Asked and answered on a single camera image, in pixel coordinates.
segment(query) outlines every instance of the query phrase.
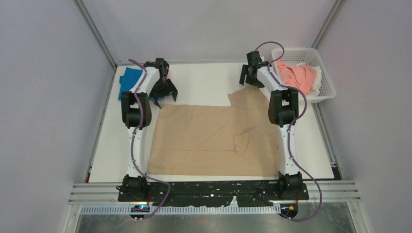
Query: brown fabric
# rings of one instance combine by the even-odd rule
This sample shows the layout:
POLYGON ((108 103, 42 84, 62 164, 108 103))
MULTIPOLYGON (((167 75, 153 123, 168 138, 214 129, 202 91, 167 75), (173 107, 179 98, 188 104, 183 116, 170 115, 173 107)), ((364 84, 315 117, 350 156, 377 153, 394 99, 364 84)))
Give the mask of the brown fabric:
POLYGON ((276 176, 280 158, 268 100, 253 86, 228 97, 231 107, 162 105, 148 173, 276 176))

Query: laundry basket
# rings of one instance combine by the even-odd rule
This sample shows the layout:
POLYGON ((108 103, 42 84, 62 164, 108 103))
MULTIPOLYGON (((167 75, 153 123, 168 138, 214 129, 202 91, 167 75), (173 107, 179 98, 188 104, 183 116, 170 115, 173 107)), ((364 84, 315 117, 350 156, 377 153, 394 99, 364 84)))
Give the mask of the laundry basket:
MULTIPOLYGON (((273 59, 282 55, 282 49, 272 50, 273 59)), ((322 100, 333 98, 336 95, 335 87, 330 80, 330 76, 326 70, 325 64, 319 52, 313 48, 285 48, 285 54, 280 59, 284 64, 291 66, 296 65, 300 62, 304 62, 312 67, 320 66, 322 69, 322 81, 321 87, 319 88, 318 96, 307 96, 307 100, 310 103, 318 103, 322 100)), ((276 62, 274 62, 273 67, 275 68, 276 74, 279 76, 279 69, 277 68, 276 62)))

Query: white table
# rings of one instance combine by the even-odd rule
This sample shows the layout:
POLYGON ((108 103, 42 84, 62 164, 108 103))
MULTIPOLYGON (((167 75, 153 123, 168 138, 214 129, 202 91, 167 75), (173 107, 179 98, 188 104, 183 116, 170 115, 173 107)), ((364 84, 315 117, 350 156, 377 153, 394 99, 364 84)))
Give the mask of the white table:
MULTIPOLYGON (((230 106, 227 94, 243 88, 239 77, 243 63, 175 64, 170 65, 169 78, 178 90, 177 101, 171 97, 160 100, 162 104, 190 104, 210 106, 230 106)), ((121 106, 118 100, 119 79, 126 67, 117 68, 110 99, 107 105, 99 142, 96 148, 89 182, 121 182, 126 175, 129 156, 129 138, 126 126, 121 119, 121 106)), ((268 97, 265 88, 261 89, 268 97)), ((151 102, 153 119, 147 130, 146 146, 152 145, 152 137, 159 108, 151 102)), ((312 106, 309 104, 305 115, 296 123, 296 157, 299 164, 316 179, 333 178, 330 162, 322 136, 316 122, 312 106)), ((145 154, 149 161, 150 150, 145 154)), ((265 180, 276 177, 258 176, 186 176, 150 175, 165 181, 227 181, 227 180, 265 180)))

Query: blue cloth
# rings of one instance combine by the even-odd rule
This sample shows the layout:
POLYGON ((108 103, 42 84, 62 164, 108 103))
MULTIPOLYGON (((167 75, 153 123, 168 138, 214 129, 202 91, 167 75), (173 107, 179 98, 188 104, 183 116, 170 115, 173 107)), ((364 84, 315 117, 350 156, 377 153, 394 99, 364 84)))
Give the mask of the blue cloth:
POLYGON ((130 91, 132 87, 136 85, 138 80, 140 79, 143 70, 141 69, 132 69, 127 67, 126 71, 124 72, 123 76, 120 76, 120 92, 119 92, 119 100, 121 98, 121 94, 124 91, 130 91))

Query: table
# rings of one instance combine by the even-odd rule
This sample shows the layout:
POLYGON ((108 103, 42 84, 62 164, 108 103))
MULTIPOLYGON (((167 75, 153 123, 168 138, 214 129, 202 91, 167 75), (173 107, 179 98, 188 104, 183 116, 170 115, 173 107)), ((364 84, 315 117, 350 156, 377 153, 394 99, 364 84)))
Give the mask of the table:
MULTIPOLYGON (((239 77, 243 63, 202 63, 172 64, 169 78, 178 89, 177 101, 172 98, 160 100, 162 104, 190 104, 230 106, 227 94, 242 88, 239 77)), ((129 138, 126 126, 121 119, 121 106, 118 100, 120 91, 119 79, 127 67, 139 69, 137 66, 120 66, 117 68, 112 90, 104 115, 102 130, 92 161, 89 182, 121 182, 126 175, 129 156, 129 138)), ((261 91, 266 97, 265 88, 261 91)), ((159 108, 150 103, 153 113, 152 123, 147 130, 146 148, 150 148, 157 121, 159 108)), ((308 105, 305 115, 296 123, 295 130, 296 158, 299 164, 316 179, 334 178, 330 161, 322 140, 312 105, 308 105)), ((150 150, 145 154, 148 162, 150 150)), ((170 181, 226 181, 226 180, 272 180, 277 177, 258 176, 184 176, 184 175, 151 175, 170 181)))

